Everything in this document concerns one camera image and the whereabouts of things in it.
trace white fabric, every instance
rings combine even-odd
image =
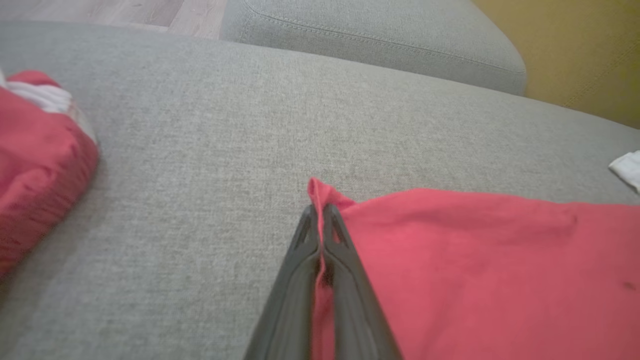
[[[1,85],[1,83],[4,83],[4,76],[2,76],[1,73],[0,76]],[[62,113],[68,115],[94,143],[97,143],[91,125],[80,109],[77,108],[68,91],[57,86],[32,85],[19,81],[8,81],[4,87],[47,113]]]
[[[640,151],[628,152],[615,159],[609,168],[640,193]]]

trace gray upholstery fabric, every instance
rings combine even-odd
[[[1,359],[239,359],[317,176],[640,204],[607,165],[640,131],[335,58],[133,29],[0,25],[100,139],[90,191],[3,285]]]
[[[471,0],[228,0],[221,39],[522,95],[524,62]]]

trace red t-shirt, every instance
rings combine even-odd
[[[60,87],[46,74],[8,79]],[[68,113],[49,113],[0,86],[0,278],[72,208],[87,188],[98,149]]]
[[[640,359],[639,206],[430,189],[357,204],[317,179],[308,194],[340,209],[405,360]],[[320,281],[313,355],[333,359]]]

